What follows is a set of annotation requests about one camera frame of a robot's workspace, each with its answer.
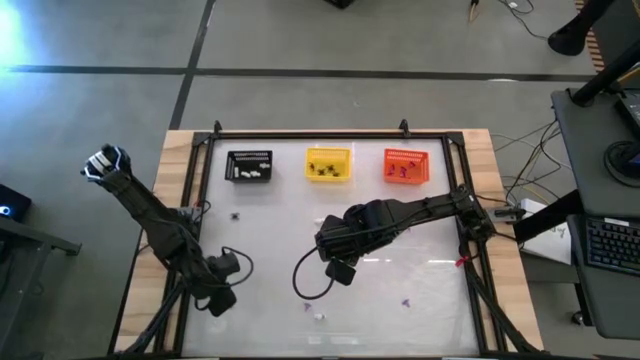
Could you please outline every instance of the white paper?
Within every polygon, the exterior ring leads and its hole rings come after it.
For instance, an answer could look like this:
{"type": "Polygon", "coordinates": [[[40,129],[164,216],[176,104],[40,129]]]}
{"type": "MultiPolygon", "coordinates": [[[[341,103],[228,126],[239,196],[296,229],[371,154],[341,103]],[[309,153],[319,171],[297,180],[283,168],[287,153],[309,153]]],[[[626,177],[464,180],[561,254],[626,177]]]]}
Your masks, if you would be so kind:
{"type": "MultiPolygon", "coordinates": [[[[522,200],[520,206],[527,211],[525,218],[545,208],[545,205],[531,199],[522,200]]],[[[558,225],[525,242],[522,250],[571,265],[571,235],[567,223],[558,225]]]]}

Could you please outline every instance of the wooden table frame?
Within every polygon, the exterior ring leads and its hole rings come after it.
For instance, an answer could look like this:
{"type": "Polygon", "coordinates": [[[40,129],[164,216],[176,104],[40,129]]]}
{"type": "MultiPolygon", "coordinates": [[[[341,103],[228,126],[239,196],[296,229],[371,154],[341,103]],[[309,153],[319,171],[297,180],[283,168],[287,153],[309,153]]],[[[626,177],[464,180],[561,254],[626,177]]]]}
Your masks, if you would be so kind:
{"type": "MultiPolygon", "coordinates": [[[[301,138],[304,133],[308,138],[355,138],[359,135],[367,134],[368,138],[398,138],[402,136],[432,137],[438,134],[451,134],[449,140],[454,146],[449,147],[450,164],[449,170],[453,171],[453,176],[458,183],[461,179],[472,179],[473,187],[477,194],[503,199],[502,183],[493,153],[491,139],[487,130],[413,130],[410,134],[407,129],[403,130],[338,130],[338,131],[317,131],[317,130],[295,130],[295,131],[221,131],[216,128],[218,134],[226,138],[269,138],[274,136],[301,138]]],[[[189,205],[192,199],[204,199],[206,186],[208,184],[208,169],[211,161],[207,152],[213,151],[213,146],[198,146],[204,144],[211,135],[211,132],[197,131],[169,131],[167,133],[163,152],[158,168],[158,176],[154,186],[154,193],[160,200],[169,207],[180,207],[189,205]]],[[[448,147],[445,146],[445,157],[448,147]]],[[[499,203],[481,200],[483,206],[494,207],[499,203]]],[[[512,228],[503,224],[497,225],[501,233],[512,234],[512,228]]],[[[140,246],[144,246],[146,241],[144,236],[140,246]]],[[[494,286],[489,288],[497,294],[500,306],[509,316],[516,328],[525,338],[537,348],[542,348],[542,340],[537,327],[533,306],[528,292],[528,286],[524,276],[524,270],[520,260],[517,245],[514,241],[503,237],[494,237],[487,244],[486,256],[481,256],[475,261],[478,273],[494,286]]],[[[167,279],[166,270],[155,259],[151,251],[141,253],[134,264],[127,293],[123,299],[118,323],[114,330],[114,337],[110,346],[110,352],[123,350],[130,345],[139,333],[147,325],[162,302],[163,293],[168,292],[165,287],[167,279]]],[[[481,328],[479,337],[484,337],[484,344],[488,350],[513,350],[510,342],[505,345],[504,338],[499,332],[496,335],[497,327],[492,321],[492,316],[487,311],[484,303],[478,303],[478,298],[474,296],[471,301],[479,304],[482,324],[476,324],[481,328]]],[[[186,318],[186,308],[188,301],[182,301],[186,318]]],[[[174,343],[176,333],[182,334],[184,322],[177,321],[178,309],[172,311],[166,332],[162,332],[162,342],[154,342],[154,352],[163,352],[166,348],[173,349],[173,354],[177,356],[182,348],[182,339],[177,337],[178,343],[174,343]]]]}

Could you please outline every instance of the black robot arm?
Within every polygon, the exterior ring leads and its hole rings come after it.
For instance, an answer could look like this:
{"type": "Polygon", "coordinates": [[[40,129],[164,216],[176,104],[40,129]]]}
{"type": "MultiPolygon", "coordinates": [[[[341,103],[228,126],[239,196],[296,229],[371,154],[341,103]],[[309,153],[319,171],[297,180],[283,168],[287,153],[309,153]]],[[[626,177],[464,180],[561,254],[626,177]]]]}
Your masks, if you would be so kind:
{"type": "MultiPolygon", "coordinates": [[[[313,300],[325,295],[334,281],[349,285],[355,276],[354,266],[358,258],[390,244],[411,226],[449,216],[456,217],[465,242],[484,243],[496,233],[488,214],[465,185],[459,186],[449,194],[408,203],[392,199],[355,205],[349,208],[342,218],[329,215],[315,235],[316,247],[296,265],[293,274],[294,290],[302,298],[313,300]],[[296,273],[302,260],[315,250],[320,254],[322,261],[329,262],[325,273],[331,278],[331,282],[321,294],[305,296],[297,289],[296,273]]],[[[478,292],[516,349],[527,353],[539,352],[517,331],[495,299],[490,296],[473,264],[465,262],[464,269],[467,281],[478,292]]]]}
{"type": "Polygon", "coordinates": [[[120,201],[145,230],[158,260],[181,275],[181,285],[196,299],[209,299],[207,308],[211,314],[220,316],[235,304],[233,284],[227,283],[226,278],[240,271],[236,251],[225,252],[223,248],[222,256],[205,259],[196,241],[197,224],[191,214],[164,206],[133,176],[131,159],[123,149],[103,146],[87,160],[82,174],[120,201]]]}

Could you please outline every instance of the floor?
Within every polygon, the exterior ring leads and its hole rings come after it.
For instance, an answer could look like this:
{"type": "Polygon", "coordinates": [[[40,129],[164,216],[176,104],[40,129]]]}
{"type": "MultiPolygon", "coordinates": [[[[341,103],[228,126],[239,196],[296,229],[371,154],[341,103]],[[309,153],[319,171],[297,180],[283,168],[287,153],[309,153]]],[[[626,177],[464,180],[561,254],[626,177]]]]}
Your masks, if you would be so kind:
{"type": "MultiPolygon", "coordinates": [[[[576,13],[572,0],[532,1],[525,20],[541,35],[576,13]]],[[[414,128],[511,137],[552,121],[549,94],[588,80],[588,55],[555,54],[495,0],[479,9],[468,24],[466,0],[356,0],[345,11],[321,0],[0,0],[0,183],[33,199],[29,224],[84,245],[77,258],[48,262],[16,353],[69,359],[108,349],[140,229],[79,175],[105,142],[127,149],[151,186],[167,129],[215,120],[229,129],[389,128],[406,118],[414,128]],[[24,66],[1,67],[15,64],[24,66]]],[[[547,149],[567,162],[561,141],[547,149]]],[[[502,174],[515,175],[529,152],[499,151],[502,174]]],[[[530,176],[550,169],[541,160],[530,176]]],[[[557,195],[575,186],[567,170],[541,184],[557,195]]],[[[640,350],[571,325],[570,285],[535,283],[531,294],[552,353],[640,350]]]]}

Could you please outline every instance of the black metal frame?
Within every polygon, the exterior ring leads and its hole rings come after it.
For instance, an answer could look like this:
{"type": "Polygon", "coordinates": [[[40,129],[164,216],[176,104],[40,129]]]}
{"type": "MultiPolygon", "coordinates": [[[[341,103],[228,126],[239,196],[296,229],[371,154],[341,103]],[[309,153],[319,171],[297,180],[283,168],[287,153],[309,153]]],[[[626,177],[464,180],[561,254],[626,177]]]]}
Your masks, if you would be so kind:
{"type": "MultiPolygon", "coordinates": [[[[222,126],[219,122],[216,121],[213,132],[196,132],[193,136],[193,141],[191,144],[191,153],[189,155],[189,162],[187,166],[187,174],[185,178],[185,184],[182,192],[181,206],[190,205],[190,198],[193,188],[193,180],[195,178],[196,173],[196,164],[198,162],[199,154],[202,152],[202,147],[204,147],[204,166],[202,170],[202,178],[200,182],[200,188],[198,190],[197,202],[203,202],[206,198],[207,187],[209,183],[209,174],[211,171],[211,162],[213,158],[213,147],[215,141],[220,140],[230,140],[230,139],[238,139],[238,140],[251,140],[251,139],[425,139],[425,140],[440,140],[444,150],[445,156],[445,166],[447,169],[447,175],[449,180],[449,186],[451,189],[455,188],[458,185],[458,179],[456,178],[455,169],[453,166],[453,155],[451,151],[451,146],[455,145],[458,148],[458,154],[460,157],[460,164],[462,168],[462,183],[467,184],[471,190],[473,190],[473,181],[471,178],[471,170],[469,168],[469,162],[466,154],[466,148],[464,143],[464,137],[460,132],[433,132],[433,133],[412,133],[409,130],[408,123],[406,120],[403,120],[400,123],[400,130],[402,131],[382,131],[382,132],[367,132],[367,131],[328,131],[328,132],[311,132],[311,131],[296,131],[296,132],[285,132],[285,131],[273,131],[273,132],[231,132],[225,133],[222,131],[222,126]]],[[[459,236],[459,240],[461,245],[465,247],[464,250],[468,249],[468,243],[464,241],[464,239],[459,236]]],[[[485,244],[477,244],[478,252],[479,252],[479,261],[482,267],[482,277],[485,284],[487,284],[490,294],[495,298],[495,285],[493,282],[493,277],[491,273],[491,266],[489,263],[489,256],[487,254],[487,249],[485,244]]],[[[176,283],[176,274],[174,272],[169,272],[167,275],[167,281],[165,283],[165,291],[163,295],[163,301],[166,299],[167,295],[170,293],[173,286],[176,283]]],[[[476,332],[476,338],[478,341],[478,350],[480,354],[484,354],[488,351],[487,338],[484,330],[484,324],[482,322],[482,314],[480,311],[480,299],[475,291],[475,289],[471,286],[471,284],[467,285],[470,297],[470,306],[471,312],[473,316],[473,323],[476,332]]],[[[189,298],[190,294],[185,291],[182,294],[179,310],[178,310],[178,318],[177,318],[177,329],[175,332],[175,338],[173,342],[173,347],[170,351],[165,350],[165,338],[167,331],[166,322],[162,324],[158,334],[155,338],[154,348],[152,353],[148,353],[145,355],[138,356],[153,356],[154,358],[163,357],[170,358],[180,356],[182,353],[183,341],[184,341],[184,332],[186,328],[187,322],[187,312],[189,310],[189,298]]],[[[120,323],[122,314],[120,314],[120,318],[118,319],[118,324],[120,323]]],[[[493,330],[496,334],[496,345],[498,351],[507,351],[506,341],[504,332],[500,329],[497,321],[492,315],[493,322],[493,330]]]]}

